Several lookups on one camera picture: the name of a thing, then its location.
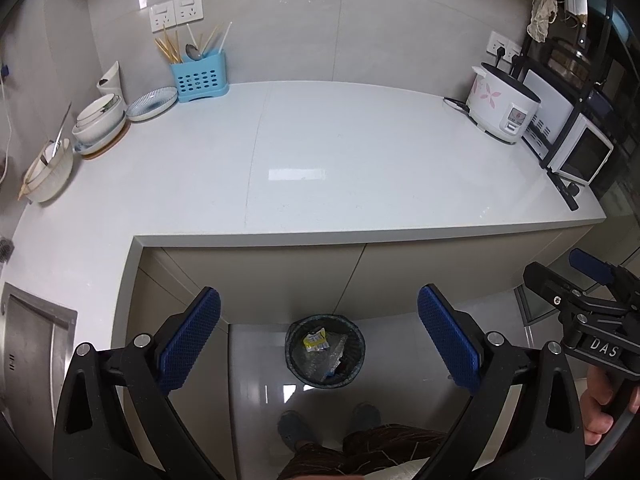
blue utensil holder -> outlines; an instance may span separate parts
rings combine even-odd
[[[229,92],[226,81],[225,51],[210,54],[194,61],[182,58],[183,63],[171,65],[175,86],[178,89],[178,102],[187,103],[203,97],[220,97]]]

wooden coaster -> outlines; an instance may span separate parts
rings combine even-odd
[[[127,120],[123,129],[121,129],[119,134],[113,137],[113,140],[109,144],[101,147],[97,152],[89,153],[88,155],[82,155],[82,159],[94,160],[94,158],[97,158],[101,156],[103,153],[108,152],[113,146],[115,146],[118,142],[120,142],[120,139],[125,136],[125,134],[129,131],[130,127],[131,127],[131,121]]]

white cable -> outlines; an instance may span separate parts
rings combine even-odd
[[[11,117],[9,117],[9,107],[6,104],[6,97],[4,95],[4,78],[0,75],[0,86],[2,87],[2,105],[4,106],[4,111],[6,112],[6,122],[9,124],[9,140],[6,142],[6,154],[4,156],[4,171],[2,172],[2,177],[0,177],[0,184],[4,182],[4,178],[6,177],[7,169],[9,168],[9,144],[11,143],[11,136],[14,134],[14,128],[11,125]]]

rice cooker lid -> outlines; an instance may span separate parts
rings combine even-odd
[[[516,78],[511,77],[506,72],[503,72],[499,68],[496,68],[495,66],[492,66],[488,63],[482,63],[482,68],[484,68],[488,73],[495,75],[500,81],[507,83],[507,85],[509,85],[511,88],[513,88],[517,92],[520,92],[525,97],[528,97],[532,101],[540,103],[540,98],[537,95],[535,95],[529,88],[524,86]]]

blue slipper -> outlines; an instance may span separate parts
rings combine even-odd
[[[278,434],[286,446],[293,452],[297,451],[297,442],[307,441],[318,444],[318,439],[305,422],[305,419],[293,410],[280,415],[280,419],[278,420]]]
[[[380,410],[372,404],[362,402],[353,409],[351,421],[347,428],[347,435],[356,433],[357,431],[372,430],[378,426],[382,426]]]

